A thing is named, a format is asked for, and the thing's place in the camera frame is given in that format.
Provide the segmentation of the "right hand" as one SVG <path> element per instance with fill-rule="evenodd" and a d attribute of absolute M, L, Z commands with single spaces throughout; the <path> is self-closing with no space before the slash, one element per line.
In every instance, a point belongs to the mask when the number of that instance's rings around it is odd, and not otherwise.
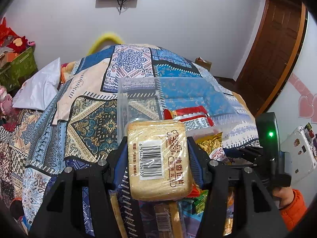
<path fill-rule="evenodd" d="M 276 187 L 273 189 L 272 195 L 279 200 L 279 208 L 288 206 L 294 200 L 294 192 L 291 186 Z"/>

